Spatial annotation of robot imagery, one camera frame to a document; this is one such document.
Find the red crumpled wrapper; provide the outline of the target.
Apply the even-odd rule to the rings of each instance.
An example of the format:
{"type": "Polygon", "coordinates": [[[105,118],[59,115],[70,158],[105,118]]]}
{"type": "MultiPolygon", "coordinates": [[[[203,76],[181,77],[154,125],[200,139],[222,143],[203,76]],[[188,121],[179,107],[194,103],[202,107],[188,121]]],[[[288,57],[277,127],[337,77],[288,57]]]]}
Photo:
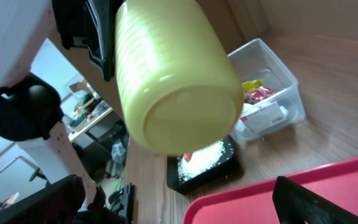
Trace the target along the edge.
{"type": "Polygon", "coordinates": [[[245,91],[244,92],[244,103],[254,105],[266,98],[271,97],[276,94],[276,91],[264,86],[259,87],[255,91],[245,91]]]}

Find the clear plastic bin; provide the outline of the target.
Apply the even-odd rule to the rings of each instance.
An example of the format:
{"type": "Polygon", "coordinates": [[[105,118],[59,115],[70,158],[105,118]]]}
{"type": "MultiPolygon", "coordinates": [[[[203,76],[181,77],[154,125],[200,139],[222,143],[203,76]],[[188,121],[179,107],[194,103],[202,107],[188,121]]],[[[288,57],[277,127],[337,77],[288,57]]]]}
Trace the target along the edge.
{"type": "Polygon", "coordinates": [[[228,55],[242,83],[263,84],[244,96],[242,113],[230,136],[244,144],[306,117],[298,80],[261,39],[254,39],[228,55]]]}

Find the red plastic tray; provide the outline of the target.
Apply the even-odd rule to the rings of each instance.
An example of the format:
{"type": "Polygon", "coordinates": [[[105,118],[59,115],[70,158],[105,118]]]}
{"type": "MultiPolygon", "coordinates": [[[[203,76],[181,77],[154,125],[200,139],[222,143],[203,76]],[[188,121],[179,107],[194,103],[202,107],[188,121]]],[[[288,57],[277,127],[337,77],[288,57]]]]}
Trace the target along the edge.
{"type": "MultiPolygon", "coordinates": [[[[358,158],[289,175],[289,179],[358,216],[358,158]]],[[[195,200],[184,224],[278,223],[273,205],[275,179],[195,200]]]]}

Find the black tray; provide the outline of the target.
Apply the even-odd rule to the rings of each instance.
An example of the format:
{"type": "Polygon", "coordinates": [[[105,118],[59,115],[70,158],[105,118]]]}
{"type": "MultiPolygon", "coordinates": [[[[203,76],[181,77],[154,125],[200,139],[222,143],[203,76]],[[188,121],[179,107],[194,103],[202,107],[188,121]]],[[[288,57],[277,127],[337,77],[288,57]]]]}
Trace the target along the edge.
{"type": "Polygon", "coordinates": [[[212,182],[215,179],[224,177],[239,167],[239,162],[234,152],[234,144],[231,137],[226,136],[223,139],[223,154],[218,161],[212,165],[212,168],[202,171],[195,177],[185,180],[180,177],[179,161],[183,156],[167,157],[167,187],[180,194],[189,192],[212,182]]]}

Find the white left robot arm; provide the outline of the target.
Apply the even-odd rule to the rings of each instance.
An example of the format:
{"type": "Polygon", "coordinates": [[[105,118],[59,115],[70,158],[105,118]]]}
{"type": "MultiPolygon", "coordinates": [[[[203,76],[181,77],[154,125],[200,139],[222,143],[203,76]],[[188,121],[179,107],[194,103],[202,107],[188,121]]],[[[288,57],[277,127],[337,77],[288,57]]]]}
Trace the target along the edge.
{"type": "Polygon", "coordinates": [[[88,202],[99,194],[65,133],[60,96],[30,71],[50,39],[113,107],[115,21],[120,1],[0,1],[0,136],[18,143],[49,182],[81,177],[88,202]]]}

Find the white rice pile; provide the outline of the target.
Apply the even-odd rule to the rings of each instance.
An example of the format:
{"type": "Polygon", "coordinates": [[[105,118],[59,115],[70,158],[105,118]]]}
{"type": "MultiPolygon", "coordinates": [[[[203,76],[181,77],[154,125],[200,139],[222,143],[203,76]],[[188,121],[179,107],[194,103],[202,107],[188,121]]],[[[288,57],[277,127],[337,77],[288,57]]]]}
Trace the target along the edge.
{"type": "Polygon", "coordinates": [[[221,163],[219,160],[224,152],[224,142],[217,141],[208,147],[193,152],[189,161],[186,159],[187,156],[178,157],[179,181],[187,182],[216,167],[221,163]]]}

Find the yellow plastic cup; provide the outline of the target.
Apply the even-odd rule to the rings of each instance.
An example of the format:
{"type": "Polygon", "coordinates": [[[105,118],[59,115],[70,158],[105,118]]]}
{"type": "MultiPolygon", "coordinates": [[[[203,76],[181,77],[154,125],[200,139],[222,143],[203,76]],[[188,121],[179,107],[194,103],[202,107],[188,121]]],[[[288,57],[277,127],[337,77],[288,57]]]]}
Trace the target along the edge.
{"type": "Polygon", "coordinates": [[[126,1],[116,14],[116,80],[130,136],[181,155],[236,124],[240,80],[196,1],[126,1]]]}

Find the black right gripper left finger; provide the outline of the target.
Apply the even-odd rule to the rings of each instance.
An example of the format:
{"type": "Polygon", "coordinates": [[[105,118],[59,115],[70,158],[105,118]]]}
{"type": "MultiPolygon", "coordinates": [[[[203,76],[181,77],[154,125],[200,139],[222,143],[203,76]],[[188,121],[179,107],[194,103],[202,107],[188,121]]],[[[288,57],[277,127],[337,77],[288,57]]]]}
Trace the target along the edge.
{"type": "Polygon", "coordinates": [[[72,174],[0,211],[0,224],[72,223],[85,201],[81,177],[72,174]]]}

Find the yellow wrapper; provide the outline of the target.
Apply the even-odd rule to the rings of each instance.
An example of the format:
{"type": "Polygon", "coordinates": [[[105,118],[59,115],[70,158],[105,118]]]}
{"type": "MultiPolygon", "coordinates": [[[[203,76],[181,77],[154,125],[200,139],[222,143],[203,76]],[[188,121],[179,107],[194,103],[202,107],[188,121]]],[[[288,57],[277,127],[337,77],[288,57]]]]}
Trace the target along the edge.
{"type": "Polygon", "coordinates": [[[256,89],[258,89],[259,87],[261,87],[263,85],[264,85],[263,80],[253,80],[253,81],[241,83],[243,91],[255,91],[256,89]]]}

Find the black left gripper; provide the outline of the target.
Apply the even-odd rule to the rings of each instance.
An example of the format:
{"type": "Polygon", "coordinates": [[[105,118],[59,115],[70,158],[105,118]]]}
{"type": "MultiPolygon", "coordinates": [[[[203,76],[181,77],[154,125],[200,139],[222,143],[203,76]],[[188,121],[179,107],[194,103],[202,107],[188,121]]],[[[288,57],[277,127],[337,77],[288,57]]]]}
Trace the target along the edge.
{"type": "Polygon", "coordinates": [[[65,49],[84,48],[105,81],[115,75],[116,13],[124,0],[52,0],[65,49]]]}

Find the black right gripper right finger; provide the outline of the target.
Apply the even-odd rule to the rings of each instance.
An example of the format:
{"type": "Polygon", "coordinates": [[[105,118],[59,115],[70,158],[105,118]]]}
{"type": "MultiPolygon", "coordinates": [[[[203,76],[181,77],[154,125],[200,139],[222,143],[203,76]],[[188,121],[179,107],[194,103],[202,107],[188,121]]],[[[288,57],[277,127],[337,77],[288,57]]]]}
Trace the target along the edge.
{"type": "Polygon", "coordinates": [[[276,179],[272,195],[281,224],[351,224],[358,216],[285,176],[276,179]]]}

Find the orange carrot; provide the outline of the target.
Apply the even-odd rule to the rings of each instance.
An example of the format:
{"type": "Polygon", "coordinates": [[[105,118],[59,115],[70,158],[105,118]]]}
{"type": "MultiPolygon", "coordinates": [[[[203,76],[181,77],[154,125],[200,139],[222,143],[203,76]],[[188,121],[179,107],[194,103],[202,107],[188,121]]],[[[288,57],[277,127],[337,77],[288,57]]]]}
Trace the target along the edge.
{"type": "Polygon", "coordinates": [[[190,162],[191,161],[191,158],[192,158],[192,153],[186,153],[183,155],[183,159],[186,161],[186,162],[190,162]]]}

